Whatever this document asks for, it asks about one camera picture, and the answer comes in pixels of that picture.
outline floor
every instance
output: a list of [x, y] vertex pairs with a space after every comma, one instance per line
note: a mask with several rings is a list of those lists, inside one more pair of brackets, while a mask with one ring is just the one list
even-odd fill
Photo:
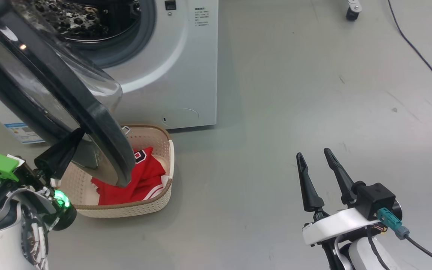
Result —
[[[51, 268], [328, 269], [322, 249], [302, 239], [312, 214], [295, 168], [302, 152], [324, 209], [343, 209], [325, 147], [354, 181], [393, 191], [411, 236], [432, 251], [432, 73], [386, 0], [361, 1], [347, 22], [344, 0], [221, 0], [218, 125], [172, 133], [168, 206], [123, 219], [80, 215], [51, 233]], [[432, 1], [393, 6], [432, 64]], [[432, 269], [391, 232], [378, 239], [403, 269]]]

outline led light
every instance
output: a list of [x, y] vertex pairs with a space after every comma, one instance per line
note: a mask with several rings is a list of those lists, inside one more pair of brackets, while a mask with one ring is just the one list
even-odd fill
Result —
[[69, 207], [69, 205], [70, 205], [69, 198], [62, 191], [55, 190], [54, 191], [54, 199], [58, 202], [58, 204], [61, 207], [63, 205], [64, 205], [64, 207]]

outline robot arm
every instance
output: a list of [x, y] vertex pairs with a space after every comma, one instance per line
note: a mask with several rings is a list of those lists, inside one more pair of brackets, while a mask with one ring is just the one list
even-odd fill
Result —
[[[314, 212], [314, 222], [302, 229], [307, 245], [321, 245], [331, 270], [385, 270], [401, 269], [374, 236], [392, 229], [403, 240], [410, 231], [402, 226], [401, 206], [396, 196], [381, 183], [366, 186], [351, 180], [330, 149], [324, 149], [329, 167], [334, 171], [341, 190], [341, 202], [348, 209], [334, 215], [323, 211], [324, 202], [314, 189], [308, 175], [308, 166], [301, 153], [296, 156], [300, 177], [303, 206]], [[340, 247], [340, 243], [351, 243]], [[432, 257], [432, 253], [415, 244]]]
[[81, 128], [36, 158], [0, 155], [0, 270], [47, 270], [48, 233], [76, 218], [68, 198], [51, 184], [62, 177], [83, 138]]

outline connector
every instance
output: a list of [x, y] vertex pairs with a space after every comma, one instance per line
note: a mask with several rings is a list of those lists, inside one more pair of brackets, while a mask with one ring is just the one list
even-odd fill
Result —
[[400, 240], [405, 239], [404, 236], [410, 234], [409, 229], [403, 226], [403, 222], [385, 207], [378, 210], [377, 218], [382, 224], [392, 229]]

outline laundry basket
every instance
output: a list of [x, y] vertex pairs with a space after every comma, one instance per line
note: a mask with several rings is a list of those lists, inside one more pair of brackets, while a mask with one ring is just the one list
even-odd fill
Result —
[[92, 176], [74, 164], [68, 166], [61, 179], [60, 190], [67, 195], [77, 211], [92, 218], [120, 218], [157, 212], [168, 204], [174, 172], [174, 146], [169, 133], [157, 126], [126, 126], [127, 140], [133, 149], [153, 147], [153, 156], [161, 163], [166, 175], [162, 176], [163, 191], [156, 197], [116, 205], [98, 205], [99, 194], [91, 183]]

